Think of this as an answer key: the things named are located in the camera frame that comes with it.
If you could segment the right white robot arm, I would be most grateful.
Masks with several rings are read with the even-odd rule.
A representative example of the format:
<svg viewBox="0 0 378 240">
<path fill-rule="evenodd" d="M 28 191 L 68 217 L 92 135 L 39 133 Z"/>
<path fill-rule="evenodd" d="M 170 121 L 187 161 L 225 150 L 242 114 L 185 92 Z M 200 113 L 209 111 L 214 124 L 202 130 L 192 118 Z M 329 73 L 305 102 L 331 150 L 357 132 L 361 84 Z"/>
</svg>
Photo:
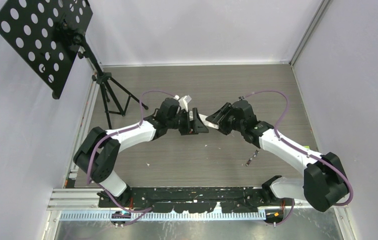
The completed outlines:
<svg viewBox="0 0 378 240">
<path fill-rule="evenodd" d="M 322 154 L 289 139 L 275 126 L 258 120 L 246 100 L 227 102 L 201 120 L 224 135 L 239 132 L 246 142 L 279 157 L 302 175 L 302 179 L 277 175 L 263 183 L 262 199 L 266 204 L 295 199 L 307 201 L 314 209 L 325 212 L 352 201 L 353 187 L 336 154 Z"/>
</svg>

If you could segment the long white remote control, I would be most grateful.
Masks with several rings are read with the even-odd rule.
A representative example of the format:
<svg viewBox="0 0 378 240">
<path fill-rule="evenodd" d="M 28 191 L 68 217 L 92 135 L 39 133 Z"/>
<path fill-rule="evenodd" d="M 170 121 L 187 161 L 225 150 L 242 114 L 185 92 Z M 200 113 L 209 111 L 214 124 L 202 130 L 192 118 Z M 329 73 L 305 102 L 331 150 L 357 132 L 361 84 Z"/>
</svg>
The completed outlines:
<svg viewBox="0 0 378 240">
<path fill-rule="evenodd" d="M 196 123 L 197 126 L 201 126 L 203 128 L 211 128 L 215 130 L 219 129 L 218 124 L 208 121 L 207 116 L 198 113 L 196 108 L 193 108 L 192 110 L 189 111 L 189 119 L 190 119 L 190 122 Z"/>
</svg>

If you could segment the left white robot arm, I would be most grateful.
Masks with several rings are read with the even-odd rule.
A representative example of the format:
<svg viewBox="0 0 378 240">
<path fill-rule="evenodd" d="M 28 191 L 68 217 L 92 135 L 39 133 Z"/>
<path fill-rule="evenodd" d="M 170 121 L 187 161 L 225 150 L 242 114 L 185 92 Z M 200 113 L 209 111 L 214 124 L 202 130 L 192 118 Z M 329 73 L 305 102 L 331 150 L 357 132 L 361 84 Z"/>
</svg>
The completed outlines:
<svg viewBox="0 0 378 240">
<path fill-rule="evenodd" d="M 111 200 L 118 207 L 130 201 L 127 184 L 114 171 L 120 152 L 137 144 L 149 142 L 165 135 L 168 130 L 178 130 L 181 135 L 208 133 L 217 125 L 206 120 L 197 108 L 188 110 L 187 95 L 179 100 L 166 98 L 155 113 L 141 122 L 119 129 L 103 130 L 93 128 L 76 151 L 73 162 L 83 170 L 90 182 L 102 186 L 111 194 Z"/>
</svg>

